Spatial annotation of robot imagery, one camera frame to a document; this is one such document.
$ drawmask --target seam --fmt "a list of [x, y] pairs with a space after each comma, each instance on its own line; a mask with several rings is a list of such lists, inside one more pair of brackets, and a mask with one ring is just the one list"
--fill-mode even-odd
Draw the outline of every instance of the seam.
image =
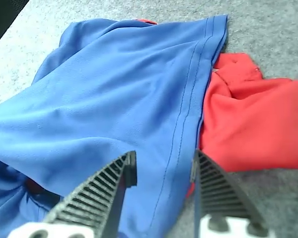
[[[207, 26], [208, 26], [208, 18], [206, 19], [206, 24], [205, 24], [205, 33], [204, 33], [204, 37], [206, 36], [206, 32], [207, 32]], [[164, 175], [163, 175], [163, 180], [162, 180], [162, 186], [161, 186], [161, 190], [160, 190], [160, 193], [159, 193], [159, 196], [158, 196], [158, 200], [157, 200], [157, 203], [155, 205], [155, 208], [154, 208], [154, 211], [153, 211], [153, 216], [152, 216], [152, 219], [151, 219], [151, 222], [150, 222], [150, 226], [149, 226], [149, 229], [147, 231], [147, 234], [146, 234], [146, 237], [148, 237], [148, 233], [149, 231], [151, 230], [152, 228], [152, 224], [153, 224], [153, 221], [154, 221], [154, 218], [155, 218], [155, 214], [156, 214], [156, 210], [157, 210], [157, 207], [158, 207], [158, 204], [159, 204], [159, 201], [160, 201], [160, 198], [161, 198], [161, 195], [162, 195], [162, 191], [163, 191], [163, 187], [164, 187], [164, 183], [165, 183], [165, 177], [166, 177], [166, 173], [168, 171], [168, 167], [169, 167], [169, 164], [170, 164], [170, 159], [171, 159], [171, 155], [172, 155], [172, 152], [173, 152], [173, 141], [174, 141], [174, 137], [175, 137], [175, 131], [177, 129], [177, 125], [178, 125], [178, 121], [179, 121], [179, 118], [180, 118], [180, 115], [181, 115], [181, 112], [182, 112], [182, 105], [183, 105], [183, 100], [184, 100], [184, 94], [185, 94], [185, 91], [186, 91], [186, 88], [187, 88], [187, 83], [188, 83], [188, 77], [189, 77], [189, 73], [190, 73], [190, 68], [191, 68], [191, 65], [192, 65], [192, 59], [193, 59], [193, 55], [195, 53], [195, 50], [198, 46], [198, 44], [200, 43], [200, 41], [198, 41], [193, 49], [193, 53], [191, 55], [191, 59], [190, 59], [190, 63], [189, 63], [189, 69], [188, 69], [188, 73], [187, 73], [187, 76], [186, 76], [186, 83], [185, 83], [185, 87], [184, 87], [184, 90], [183, 90], [183, 93], [182, 93], [182, 98], [181, 98], [181, 105], [180, 105], [180, 112], [177, 116], [177, 120], [176, 120], [176, 123], [175, 123], [175, 127], [174, 127], [174, 131], [173, 131], [173, 135], [172, 135], [172, 143], [171, 143], [171, 149], [170, 149], [170, 155], [169, 155], [169, 158], [168, 158], [168, 162], [167, 162], [167, 166], [165, 168], [165, 171], [164, 171]], [[180, 154], [180, 151], [181, 151], [181, 144], [182, 144], [182, 135], [183, 135], [183, 128], [182, 128], [182, 134], [181, 134], [181, 140], [180, 140], [180, 148], [179, 148], [179, 154]], [[179, 154], [178, 154], [178, 158], [177, 158], [177, 164], [176, 164], [176, 167], [178, 166], [178, 162], [179, 162]]]
[[[196, 70], [196, 73], [195, 73], [194, 82], [193, 82], [193, 89], [194, 89], [195, 84], [196, 84], [196, 82], [197, 82], [197, 76], [198, 76], [198, 72], [199, 72], [199, 69], [200, 69], [200, 61], [201, 61], [201, 57], [202, 57], [202, 54], [203, 54], [205, 45], [207, 44], [208, 40], [209, 40], [210, 38], [213, 37], [213, 33], [214, 33], [214, 21], [213, 21], [213, 31], [212, 31], [212, 34], [211, 34], [211, 36], [209, 36], [209, 37], [206, 39], [205, 43], [203, 44], [201, 53], [200, 53], [200, 57], [199, 57], [199, 61], [198, 61], [198, 67], [197, 67], [197, 70]], [[189, 116], [189, 114], [190, 114], [190, 110], [191, 110], [191, 101], [192, 101], [193, 89], [192, 89], [191, 94], [190, 94], [189, 110], [188, 110], [188, 112], [187, 112], [187, 115], [185, 116], [185, 119], [184, 119], [184, 121], [183, 121], [183, 125], [182, 125], [182, 132], [181, 132], [181, 140], [180, 140], [180, 146], [179, 146], [178, 159], [177, 159], [177, 163], [176, 163], [176, 166], [175, 166], [176, 169], [177, 169], [178, 164], [179, 164], [179, 158], [180, 158], [180, 153], [181, 153], [181, 148], [182, 148], [184, 124], [185, 124], [186, 119], [187, 119], [187, 117]], [[168, 196], [168, 200], [170, 199], [171, 194], [172, 194], [172, 188], [173, 188], [174, 180], [175, 180], [175, 176], [173, 176], [173, 180], [172, 180], [172, 182], [171, 182], [171, 192], [170, 192], [170, 194], [169, 194], [169, 196]]]
[[164, 171], [163, 180], [162, 180], [162, 186], [161, 186], [161, 190], [160, 190], [160, 193], [159, 193], [159, 196], [158, 196], [158, 200], [157, 200], [157, 203], [156, 203], [156, 205], [154, 207], [153, 216], [152, 216], [152, 220], [150, 222], [149, 230], [152, 228], [153, 220], [155, 218], [155, 213], [156, 213], [156, 210], [157, 210], [157, 207], [158, 207], [158, 203], [160, 201], [160, 197], [161, 197], [161, 194], [162, 194], [162, 191], [163, 191], [165, 177], [166, 177], [166, 173], [167, 173], [167, 170], [168, 170], [168, 167], [169, 167], [169, 164], [170, 164], [170, 159], [171, 159], [171, 155], [172, 155], [172, 151], [173, 151], [173, 141], [174, 141], [174, 137], [175, 137], [175, 131], [176, 131], [176, 128], [177, 128], [177, 125], [178, 125], [178, 121], [179, 121], [179, 118], [180, 118], [180, 115], [181, 115], [181, 111], [182, 111], [183, 99], [184, 99], [184, 94], [185, 94], [185, 90], [186, 90], [186, 87], [187, 87], [188, 76], [189, 76], [189, 72], [190, 72], [190, 66], [191, 66], [192, 58], [193, 58], [193, 55], [194, 55], [194, 52], [195, 52], [195, 49], [196, 49], [197, 45], [198, 45], [198, 43], [195, 45], [194, 50], [193, 50], [193, 53], [192, 53], [192, 56], [191, 56], [191, 59], [190, 59], [189, 70], [188, 70], [188, 73], [187, 73], [187, 76], [186, 76], [186, 84], [185, 84], [185, 87], [184, 87], [184, 90], [183, 90], [183, 93], [182, 93], [182, 98], [181, 98], [180, 112], [179, 112], [179, 114], [177, 116], [177, 120], [175, 122], [175, 127], [174, 127], [174, 130], [173, 130], [170, 154], [169, 154], [167, 166], [166, 166], [165, 171]]

